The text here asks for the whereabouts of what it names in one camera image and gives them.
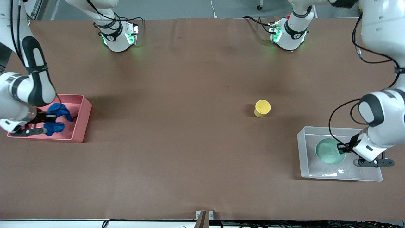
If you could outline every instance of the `table surface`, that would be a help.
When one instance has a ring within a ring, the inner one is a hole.
[[[92,21],[32,21],[57,92],[93,109],[84,143],[1,134],[0,218],[402,221],[404,146],[380,183],[300,176],[297,133],[394,78],[358,59],[355,21],[314,19],[294,52],[244,19],[147,21],[122,53]],[[15,55],[7,71],[25,73]],[[260,99],[272,110],[255,118]],[[334,127],[361,127],[349,109]]]

